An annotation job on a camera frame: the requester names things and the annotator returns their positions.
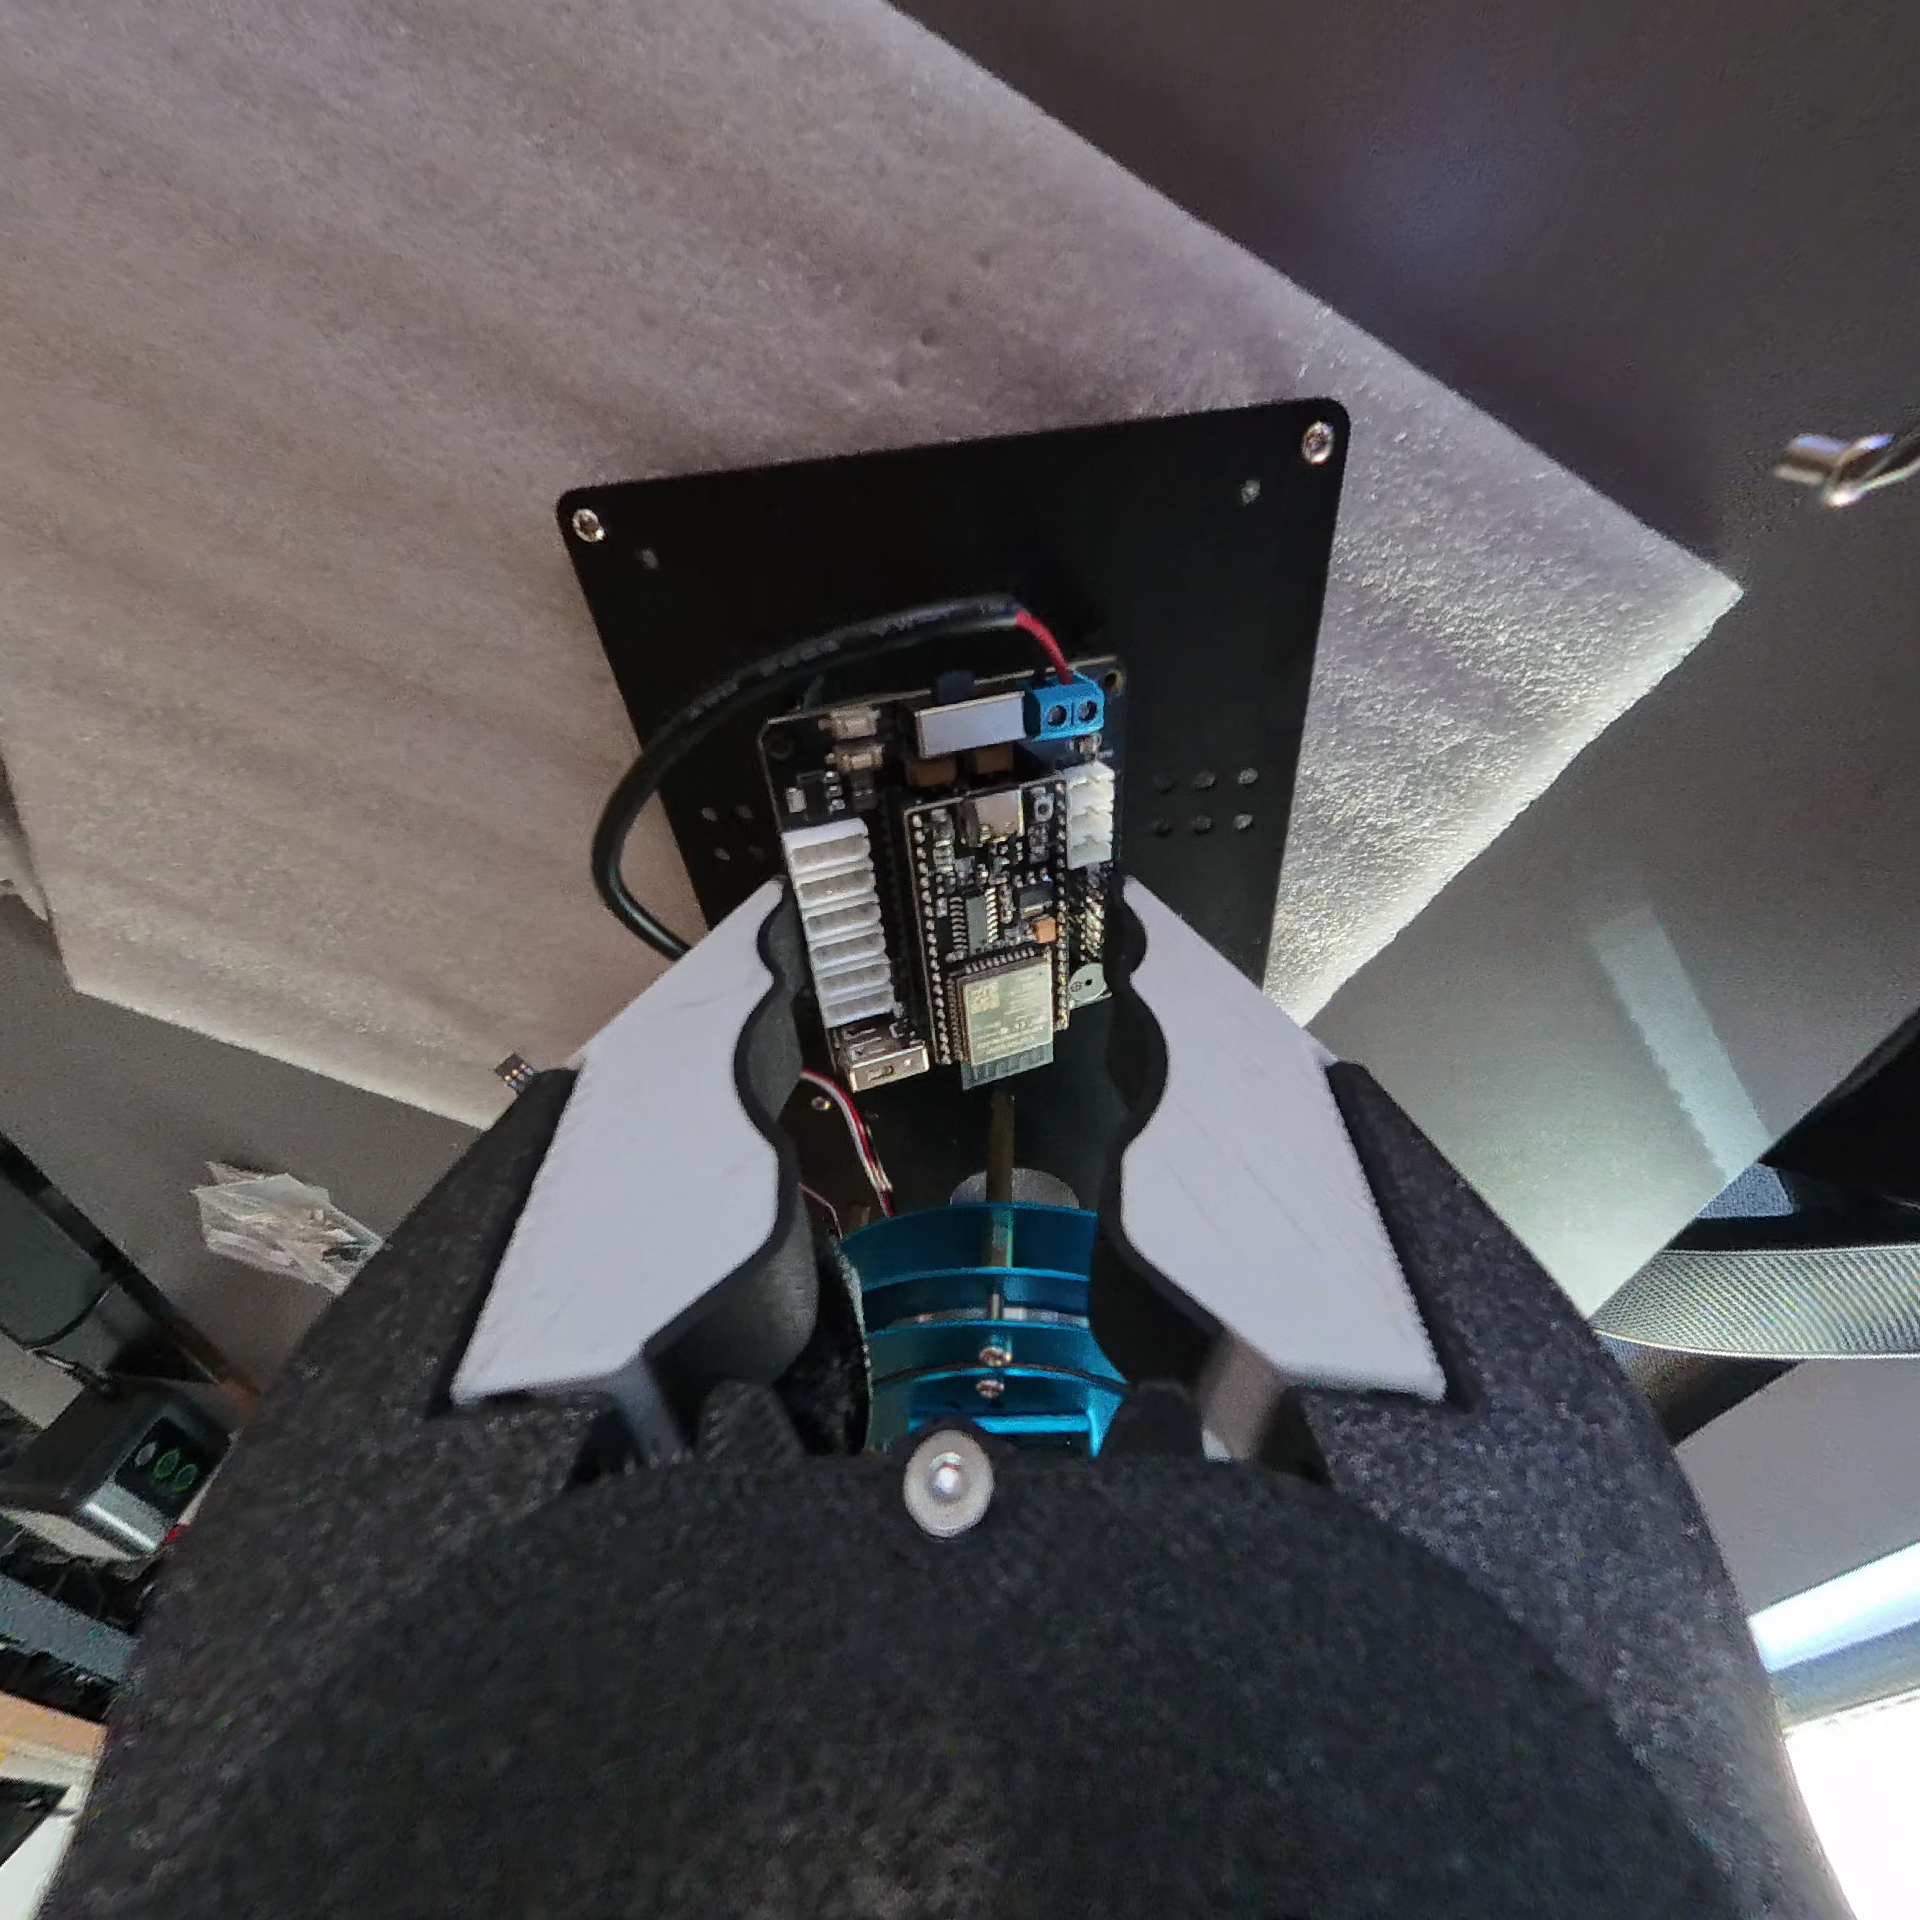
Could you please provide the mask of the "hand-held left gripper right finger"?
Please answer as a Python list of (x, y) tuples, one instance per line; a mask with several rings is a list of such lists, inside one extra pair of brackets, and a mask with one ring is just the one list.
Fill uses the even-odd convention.
[(1445, 1405), (1328, 1052), (1140, 880), (1120, 885), (1110, 958), (1104, 1356), (1129, 1386), (1180, 1387), (1223, 1459), (1273, 1457), (1301, 1389)]

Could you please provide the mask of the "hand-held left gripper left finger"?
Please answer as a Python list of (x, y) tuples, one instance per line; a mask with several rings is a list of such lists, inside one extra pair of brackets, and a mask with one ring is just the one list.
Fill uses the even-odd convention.
[(818, 1272), (780, 1120), (805, 984), (769, 880), (586, 1043), (454, 1405), (604, 1396), (632, 1440), (685, 1442), (713, 1387), (769, 1386), (802, 1354)]

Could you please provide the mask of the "black circuit board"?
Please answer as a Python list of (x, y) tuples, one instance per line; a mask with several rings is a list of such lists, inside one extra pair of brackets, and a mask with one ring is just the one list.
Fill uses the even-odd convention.
[(759, 764), (845, 1092), (1052, 1065), (1109, 994), (1125, 667), (1114, 656), (774, 716)]

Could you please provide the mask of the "black metal base plate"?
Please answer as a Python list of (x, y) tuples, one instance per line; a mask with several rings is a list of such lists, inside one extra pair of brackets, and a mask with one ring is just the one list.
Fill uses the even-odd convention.
[[(1140, 880), (1263, 984), (1353, 443), (1333, 397), (708, 470), (559, 498), (559, 531), (704, 923), (784, 877), (759, 732), (805, 704), (1114, 656), (1112, 902)], [(831, 1076), (810, 986), (807, 1065)], [(1118, 1096), (1110, 994), (1052, 1065), (853, 1096), (898, 1212), (978, 1174), (990, 1101), (1016, 1161), (1096, 1200)]]

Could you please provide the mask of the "small clear parts bag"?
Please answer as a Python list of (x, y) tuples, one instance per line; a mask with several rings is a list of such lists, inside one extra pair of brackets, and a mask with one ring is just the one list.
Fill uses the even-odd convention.
[(384, 1240), (330, 1203), (322, 1186), (287, 1172), (207, 1161), (194, 1189), (206, 1248), (258, 1274), (300, 1280), (337, 1299), (384, 1248)]

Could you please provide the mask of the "grey power station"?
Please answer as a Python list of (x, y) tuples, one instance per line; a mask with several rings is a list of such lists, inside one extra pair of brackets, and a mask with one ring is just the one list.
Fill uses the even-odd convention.
[(80, 1558), (164, 1548), (233, 1433), (167, 1384), (87, 1387), (47, 1426), (5, 1408), (1, 1517)]

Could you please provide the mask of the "white foam sheet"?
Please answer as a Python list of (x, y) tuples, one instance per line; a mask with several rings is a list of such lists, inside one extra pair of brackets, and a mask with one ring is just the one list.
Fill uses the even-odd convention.
[(452, 1120), (654, 965), (593, 478), (1326, 393), (1309, 1020), (1740, 587), (887, 4), (5, 4), (5, 776), (80, 992)]

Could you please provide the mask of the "shiny metal clip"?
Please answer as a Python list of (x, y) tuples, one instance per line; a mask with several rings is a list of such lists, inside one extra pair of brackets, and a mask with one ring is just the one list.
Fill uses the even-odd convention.
[(1799, 434), (1775, 458), (1772, 475), (1810, 490), (1828, 509), (1895, 490), (1918, 473), (1918, 420), (1858, 440)]

